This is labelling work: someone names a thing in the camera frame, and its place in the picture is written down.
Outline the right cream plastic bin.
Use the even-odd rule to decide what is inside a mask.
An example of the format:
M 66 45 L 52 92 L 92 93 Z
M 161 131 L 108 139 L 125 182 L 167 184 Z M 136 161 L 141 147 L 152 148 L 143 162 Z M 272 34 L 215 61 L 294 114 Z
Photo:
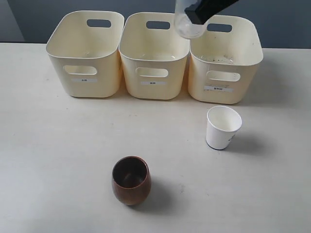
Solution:
M 231 30 L 206 29 L 190 40 L 188 92 L 198 101 L 238 103 L 263 60 L 257 29 L 250 20 L 236 16 L 214 15 L 208 23 Z

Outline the white paper cup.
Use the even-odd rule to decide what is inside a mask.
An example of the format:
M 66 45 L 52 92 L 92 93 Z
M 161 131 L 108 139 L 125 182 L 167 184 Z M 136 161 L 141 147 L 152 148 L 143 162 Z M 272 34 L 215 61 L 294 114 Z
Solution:
M 215 150 L 223 150 L 241 127 L 238 112 L 227 106 L 214 106 L 207 111 L 206 142 Z

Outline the clear plastic bottle white cap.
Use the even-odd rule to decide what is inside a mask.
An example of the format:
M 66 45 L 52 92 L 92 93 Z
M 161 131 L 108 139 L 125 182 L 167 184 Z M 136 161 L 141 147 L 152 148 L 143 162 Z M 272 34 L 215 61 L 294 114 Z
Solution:
M 174 12 L 174 28 L 176 32 L 185 39 L 193 39 L 200 37 L 207 27 L 205 24 L 193 24 L 185 13 L 185 9 L 191 5 L 197 6 L 200 0 L 176 0 Z

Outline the brown wooden cup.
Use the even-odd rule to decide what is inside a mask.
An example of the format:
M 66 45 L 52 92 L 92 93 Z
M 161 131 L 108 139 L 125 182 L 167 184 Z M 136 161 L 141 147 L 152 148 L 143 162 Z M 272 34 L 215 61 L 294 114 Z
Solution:
M 151 174 L 147 163 L 140 157 L 121 158 L 112 169 L 114 196 L 127 206 L 144 202 L 150 194 Z

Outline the cream plastic bin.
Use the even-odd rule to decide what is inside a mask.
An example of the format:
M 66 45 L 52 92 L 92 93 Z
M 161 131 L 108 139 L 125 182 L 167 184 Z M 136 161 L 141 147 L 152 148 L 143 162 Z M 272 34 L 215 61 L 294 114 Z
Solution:
M 139 12 L 126 20 L 119 52 L 128 93 L 171 100 L 181 90 L 189 41 L 174 29 L 173 13 Z
M 236 16 L 214 15 L 208 23 L 231 30 L 206 29 L 190 40 L 188 92 L 198 101 L 238 103 L 263 60 L 257 29 L 250 20 Z
M 107 98 L 118 91 L 123 26 L 124 16 L 112 11 L 74 11 L 61 19 L 46 51 L 68 95 Z

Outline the left cream plastic bin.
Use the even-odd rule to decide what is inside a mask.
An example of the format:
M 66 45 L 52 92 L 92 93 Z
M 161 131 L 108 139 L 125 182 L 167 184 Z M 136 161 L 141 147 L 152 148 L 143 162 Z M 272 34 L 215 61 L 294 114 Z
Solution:
M 107 98 L 118 91 L 123 26 L 124 16 L 112 11 L 74 11 L 61 19 L 46 51 L 68 95 Z

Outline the middle cream plastic bin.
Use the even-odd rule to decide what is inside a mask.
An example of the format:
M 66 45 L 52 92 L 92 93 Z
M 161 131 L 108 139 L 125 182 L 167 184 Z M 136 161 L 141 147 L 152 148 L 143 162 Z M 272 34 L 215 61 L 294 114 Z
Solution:
M 189 41 L 174 29 L 173 13 L 139 12 L 126 20 L 119 52 L 128 93 L 171 100 L 181 90 Z

